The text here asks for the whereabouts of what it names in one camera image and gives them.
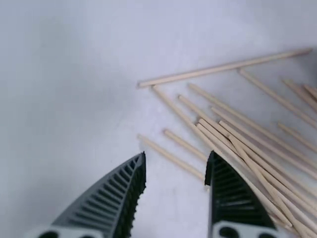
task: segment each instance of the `white tabletop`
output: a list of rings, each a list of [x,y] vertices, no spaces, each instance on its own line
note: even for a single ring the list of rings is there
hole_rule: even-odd
[[[141,145],[136,135],[148,136],[202,173],[205,164],[162,130],[170,128],[204,153],[209,150],[149,88],[137,89],[137,82],[315,47],[316,8],[312,0],[1,2],[1,235],[21,237],[51,223],[99,178],[145,149],[147,188],[132,237],[206,237],[209,194],[201,181]],[[317,86],[316,62],[313,52],[247,70],[317,119],[279,78]],[[196,115],[177,101],[177,94],[217,119],[188,82],[316,156],[276,122],[313,143],[316,130],[236,71],[160,87],[193,121]],[[285,166],[317,188],[315,181]]]

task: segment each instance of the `ribbed gripper pad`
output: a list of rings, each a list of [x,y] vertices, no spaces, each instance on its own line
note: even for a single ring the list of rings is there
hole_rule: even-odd
[[[145,153],[141,153],[91,186],[53,225],[96,229],[105,238],[130,237],[137,201],[145,189],[145,182]]]
[[[212,223],[230,221],[275,228],[266,210],[239,174],[211,152],[205,184],[211,185]]]

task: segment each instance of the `wooden skewer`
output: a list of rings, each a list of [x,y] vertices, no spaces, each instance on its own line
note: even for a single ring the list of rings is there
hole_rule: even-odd
[[[278,101],[280,104],[282,104],[284,107],[286,107],[288,110],[292,111],[294,114],[296,114],[299,118],[303,119],[306,121],[308,124],[313,126],[314,128],[317,129],[317,122],[312,119],[310,116],[307,114],[303,113],[301,110],[299,110],[297,107],[295,107],[293,104],[288,102],[285,98],[277,95],[273,90],[271,90],[269,87],[265,86],[262,84],[258,79],[256,79],[253,75],[250,73],[246,72],[243,69],[240,69],[238,71],[243,77],[245,77],[247,80],[250,82],[254,83],[257,85],[259,88],[261,88],[263,91],[265,91],[267,94],[269,94],[271,97],[273,97],[276,101]]]
[[[232,156],[235,161],[237,161],[241,166],[243,166],[246,170],[248,170],[250,173],[250,169],[246,166],[246,164],[243,163],[240,158],[231,150],[229,147],[227,147],[222,141],[220,141],[216,136],[214,136],[212,133],[210,133],[206,128],[204,128],[201,124],[197,124],[196,127],[205,134],[211,141],[213,141],[217,146],[219,146],[223,151],[228,153],[230,156]]]
[[[283,227],[284,229],[288,230],[289,232],[299,236],[298,232],[293,228],[293,227],[289,227],[286,224],[284,224],[281,220],[279,220],[278,218],[274,217],[273,215],[270,215],[271,220],[278,226]],[[311,230],[309,229],[307,226],[305,226],[304,224],[300,224],[301,227],[306,231],[306,233],[308,234],[309,237],[311,238],[317,238],[317,235]]]
[[[307,84],[304,84],[304,88],[317,100],[317,90]]]
[[[275,190],[277,195],[285,202],[285,204],[293,210],[315,233],[317,233],[317,225],[308,216],[306,216],[298,207],[296,207],[290,200],[288,200],[282,193]]]
[[[271,214],[269,215],[269,217],[274,222],[274,224],[276,224],[277,226],[283,227],[284,229],[288,230],[289,232],[293,233],[294,235],[297,235],[297,236],[299,235],[298,232],[293,227],[289,227],[288,225],[284,224],[277,217],[275,217],[275,216],[273,216]]]
[[[298,97],[305,101],[311,108],[317,112],[317,102],[311,98],[301,87],[297,86],[291,79],[284,79],[282,82],[288,86]]]
[[[138,138],[140,140],[142,140],[145,144],[149,145],[152,149],[154,149],[157,152],[159,152],[160,154],[164,155],[170,161],[174,162],[175,164],[177,164],[178,166],[180,166],[184,170],[186,170],[186,171],[190,172],[191,174],[195,175],[200,180],[204,180],[205,179],[205,176],[202,173],[200,173],[198,170],[196,170],[194,167],[192,167],[189,164],[187,164],[186,162],[180,160],[179,158],[177,158],[173,154],[169,153],[168,151],[166,151],[165,149],[163,149],[162,147],[160,147],[159,145],[157,145],[153,141],[149,140],[145,136],[138,135]]]
[[[171,137],[176,143],[179,143],[181,146],[183,146],[185,149],[188,149],[189,151],[193,152],[195,155],[197,155],[199,158],[201,157],[202,152],[200,152],[197,148],[190,145],[188,142],[180,138],[179,136]],[[270,210],[272,213],[274,213],[280,220],[285,221],[285,225],[290,227],[292,224],[288,221],[288,219],[283,215],[283,213],[280,212],[279,209],[275,207],[275,205],[264,195],[262,192],[254,186],[249,179],[247,179],[243,174],[241,177],[246,181],[246,183],[249,185],[249,187],[253,190],[253,192],[256,194],[256,196],[260,199],[260,201],[265,205],[265,207]]]
[[[270,138],[271,140],[273,140],[274,142],[276,142],[277,144],[279,144],[280,146],[282,146],[284,149],[286,149],[287,151],[291,152],[292,154],[296,155],[298,158],[301,158],[304,161],[311,161],[310,158],[308,158],[306,155],[304,155],[302,152],[296,150],[293,146],[285,143],[283,140],[281,140],[280,138],[278,138],[276,135],[272,134],[271,132],[269,132],[267,129],[261,127],[260,125],[256,124],[254,121],[250,120],[249,118],[247,118],[245,115],[233,110],[231,107],[229,107],[228,105],[226,105],[225,103],[219,101],[216,97],[210,95],[209,93],[207,93],[206,91],[202,90],[201,88],[197,87],[194,84],[190,84],[189,87],[191,89],[193,89],[194,91],[196,91],[197,93],[199,93],[200,95],[202,95],[203,97],[205,97],[206,99],[208,99],[210,102],[216,104],[218,107],[230,112],[231,114],[233,114],[234,116],[236,116],[237,118],[239,118],[240,120],[242,120],[245,124],[247,124],[248,126],[251,126],[252,128],[254,128],[255,130],[263,133],[265,136],[267,136],[268,138]],[[204,118],[202,115],[200,115],[203,119],[205,119],[209,124],[211,124],[206,118]]]
[[[261,144],[262,146],[264,146],[268,150],[274,152],[279,157],[281,157],[284,160],[288,161],[289,163],[291,163],[292,165],[296,166],[300,170],[306,172],[308,175],[312,176],[314,179],[317,179],[317,174],[315,172],[313,172],[312,170],[310,170],[309,168],[304,166],[302,163],[300,163],[296,159],[289,157],[287,154],[283,153],[279,149],[277,149],[274,146],[268,144],[266,141],[262,140],[261,138],[259,138],[258,136],[256,136],[255,134],[253,134],[252,132],[247,130],[245,127],[243,127],[241,124],[237,123],[235,120],[232,120],[229,116],[223,114],[221,111],[219,111],[219,110],[217,110],[215,108],[212,108],[212,111],[214,113],[218,114],[219,116],[221,116],[222,118],[224,118],[227,122],[229,122],[230,124],[234,125],[240,131],[242,131],[243,133],[245,133],[246,135],[248,135],[249,137],[254,139],[256,142],[258,142],[259,144]],[[317,165],[313,161],[306,161],[306,162],[310,166],[312,166],[312,167],[317,169]]]
[[[220,133],[214,133],[215,129],[209,125],[206,127],[207,130],[211,129],[210,132],[213,133],[220,141],[223,142],[223,136],[219,137]],[[224,133],[227,133],[229,136],[234,137],[229,132],[224,131]],[[289,181],[287,181],[283,176],[281,176],[276,170],[274,170],[268,163],[266,163],[264,160],[262,160],[256,153],[254,153],[249,147],[247,147],[245,144],[240,142],[240,146],[246,153],[255,161],[257,161],[260,165],[256,164],[258,167],[258,170],[263,174],[263,176],[272,184],[274,184],[278,189],[283,191],[286,195],[288,195],[290,198],[292,198],[295,202],[297,202],[299,205],[301,205],[303,208],[305,208],[306,211],[313,214],[315,217],[317,217],[317,207],[315,206],[315,202],[307,199],[302,192],[298,191],[298,189],[293,186]]]
[[[155,85],[152,89],[173,111],[205,142],[209,148],[218,153],[218,148],[190,121],[190,119]]]
[[[232,135],[234,135],[237,139],[239,139],[241,142],[243,142],[247,147],[249,147],[251,150],[253,150],[255,153],[257,153],[260,157],[262,157],[263,159],[265,159],[268,163],[274,165],[280,172],[282,172],[285,176],[287,176],[290,180],[292,180],[294,183],[296,183],[297,185],[299,185],[302,189],[304,189],[306,192],[308,192],[309,194],[317,197],[317,193],[305,186],[302,182],[300,182],[300,180],[294,176],[293,174],[290,174],[289,172],[287,172],[280,164],[278,164],[277,162],[275,162],[270,156],[268,156],[266,153],[264,153],[261,149],[259,149],[258,147],[256,147],[254,144],[252,144],[249,140],[247,140],[245,137],[243,137],[241,134],[239,134],[238,132],[236,132],[234,129],[232,129],[230,126],[228,126],[226,123],[224,123],[223,121],[220,121],[219,124],[226,129],[227,131],[229,131]],[[282,180],[283,177],[279,174],[279,173],[274,173],[273,170],[271,170],[269,167],[265,167],[266,163],[261,163],[263,160],[259,160],[257,161],[257,163],[261,164],[261,166],[263,166],[267,171],[269,171],[272,175],[274,175],[279,181],[281,181],[284,185],[287,185],[286,180]]]
[[[284,204],[282,199],[276,194],[274,187],[270,186],[269,183],[266,181],[264,176],[261,174],[261,172],[258,170],[257,166],[254,164],[254,162],[249,158],[247,153],[239,146],[239,142],[232,136],[229,136],[229,140],[232,142],[233,146],[236,148],[240,156],[243,158],[243,160],[246,162],[246,164],[249,166],[249,168],[254,172],[256,177],[259,179],[261,184],[266,188],[268,193],[272,196],[272,198],[275,200],[276,204],[279,206],[279,208],[284,212],[286,217],[291,221],[291,223],[294,225],[295,229],[298,231],[298,233],[305,237],[306,232],[302,229],[302,227],[299,225],[299,221],[293,216],[291,211],[288,209],[288,207]]]
[[[199,124],[201,124],[204,128],[206,128],[210,133],[215,135],[223,144],[225,144],[227,147],[230,148],[235,154],[238,154],[236,151],[236,148],[230,143],[229,140],[227,140],[220,132],[218,132],[216,129],[214,129],[209,123],[207,123],[204,119],[200,118],[198,120]]]
[[[302,142],[303,145],[308,147],[309,149],[313,150],[314,152],[317,153],[317,146],[311,144],[308,140],[306,140],[304,137],[302,137],[298,132],[293,130],[290,127],[285,126],[284,124],[278,122],[277,123],[278,127],[287,132],[288,134],[294,136],[298,141]]]
[[[246,61],[229,63],[229,64],[211,67],[211,68],[199,69],[199,70],[192,71],[192,72],[187,72],[187,73],[162,77],[162,78],[158,78],[158,79],[154,79],[154,80],[150,80],[150,81],[140,82],[139,87],[146,87],[146,86],[151,86],[151,85],[156,85],[156,84],[161,84],[161,83],[168,83],[168,82],[181,80],[181,79],[185,79],[185,78],[198,77],[198,76],[206,75],[206,74],[210,74],[210,73],[215,73],[215,72],[220,72],[220,71],[225,71],[225,70],[230,70],[230,69],[235,69],[235,68],[240,68],[240,67],[246,67],[246,66],[250,66],[250,65],[254,65],[254,64],[264,63],[264,62],[268,62],[271,60],[278,60],[278,59],[284,59],[284,58],[293,57],[293,56],[304,55],[304,54],[310,53],[311,51],[312,51],[312,48],[307,48],[307,49],[301,49],[301,50],[271,55],[271,56],[267,56],[267,57],[260,57],[260,58],[246,60]]]
[[[245,146],[244,144],[241,144],[243,150],[247,152],[249,156],[251,156],[252,159],[255,161],[263,161],[256,153],[254,153],[250,148]],[[317,217],[317,207],[316,202],[311,201],[306,196],[303,195],[298,189],[293,186],[289,181],[287,181],[283,176],[278,174],[276,170],[274,170],[269,164],[267,164],[265,161],[261,162],[262,164],[265,164],[266,168],[269,168],[268,173],[266,170],[262,169],[261,173],[264,175],[264,177],[270,181],[273,185],[275,185],[278,189],[280,189],[282,192],[284,192],[286,195],[288,195],[290,198],[292,198],[295,202],[300,204],[306,211],[313,214],[315,217]]]
[[[198,149],[196,149],[194,146],[192,146],[191,144],[189,144],[188,142],[186,142],[185,140],[183,140],[182,138],[180,138],[179,136],[175,135],[173,132],[171,132],[168,129],[165,129],[163,131],[163,133],[168,136],[169,138],[171,138],[172,140],[174,140],[175,142],[177,142],[178,144],[180,144],[181,146],[185,147],[187,150],[189,150],[190,152],[192,152],[193,154],[195,154],[198,158],[200,158],[201,160],[203,160],[204,162],[207,161],[208,157],[201,151],[199,151]]]
[[[240,176],[246,178],[242,172],[232,163],[230,159],[228,159],[191,121],[190,119],[178,108],[175,104],[164,94],[162,93],[158,87],[155,85],[152,89],[156,92],[156,94],[168,105],[173,111],[179,115],[181,119],[218,155],[220,155],[228,164],[230,164],[239,174]]]

